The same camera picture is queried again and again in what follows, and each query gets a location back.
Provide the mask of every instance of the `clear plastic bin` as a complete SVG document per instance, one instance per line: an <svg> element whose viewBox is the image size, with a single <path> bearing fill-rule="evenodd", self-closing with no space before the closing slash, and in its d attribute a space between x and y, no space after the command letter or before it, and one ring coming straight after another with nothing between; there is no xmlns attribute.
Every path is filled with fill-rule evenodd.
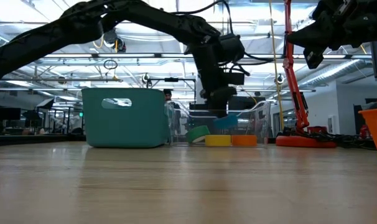
<svg viewBox="0 0 377 224"><path fill-rule="evenodd" d="M169 143L173 146L207 146L205 138L192 142L188 136L191 130L203 131L206 126L209 141L213 138L213 141L223 142L224 138L231 138L229 146L266 147L270 132L270 105L268 101L261 101L250 110L227 111L228 116L219 119L217 111L189 110L178 101L169 101L165 104L169 116ZM237 139L244 139L243 143L255 139L256 143L237 144Z"/></svg>

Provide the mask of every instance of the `green tape roll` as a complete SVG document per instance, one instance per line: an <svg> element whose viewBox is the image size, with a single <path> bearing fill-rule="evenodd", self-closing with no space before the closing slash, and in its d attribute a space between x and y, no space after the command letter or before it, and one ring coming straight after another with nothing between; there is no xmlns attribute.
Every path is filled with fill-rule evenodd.
<svg viewBox="0 0 377 224"><path fill-rule="evenodd" d="M206 125L198 126L191 129L186 133L186 139L188 143L196 143L205 139L205 136L210 134Z"/></svg>

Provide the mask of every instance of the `wooden table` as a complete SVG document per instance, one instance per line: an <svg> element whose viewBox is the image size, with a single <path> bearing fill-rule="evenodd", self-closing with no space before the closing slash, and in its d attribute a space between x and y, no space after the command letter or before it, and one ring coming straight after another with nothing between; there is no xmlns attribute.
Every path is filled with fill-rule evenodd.
<svg viewBox="0 0 377 224"><path fill-rule="evenodd" d="M377 223L377 153L0 147L0 223Z"/></svg>

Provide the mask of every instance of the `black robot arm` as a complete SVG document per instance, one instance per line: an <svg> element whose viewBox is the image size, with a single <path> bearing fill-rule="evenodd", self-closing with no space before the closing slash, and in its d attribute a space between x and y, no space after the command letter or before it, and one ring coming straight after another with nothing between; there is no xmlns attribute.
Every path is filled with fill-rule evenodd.
<svg viewBox="0 0 377 224"><path fill-rule="evenodd" d="M287 41L304 47L309 68L317 68L325 49L356 48L377 41L377 0L321 0L313 24L293 32Z"/></svg>
<svg viewBox="0 0 377 224"><path fill-rule="evenodd" d="M165 32L187 45L187 52L193 54L210 109L225 108L228 97L236 92L228 87L231 80L219 64L243 58L240 37L234 34L221 36L201 17L178 16L140 0L80 2L66 10L60 19L18 35L0 47L0 79L70 44L99 39L124 20Z"/></svg>

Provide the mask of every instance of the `yellow tape roll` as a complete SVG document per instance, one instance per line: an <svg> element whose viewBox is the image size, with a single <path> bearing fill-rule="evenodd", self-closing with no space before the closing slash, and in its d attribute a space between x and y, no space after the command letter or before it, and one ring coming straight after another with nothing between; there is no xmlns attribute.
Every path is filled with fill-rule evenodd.
<svg viewBox="0 0 377 224"><path fill-rule="evenodd" d="M231 136L207 135L205 136L205 146L231 146Z"/></svg>

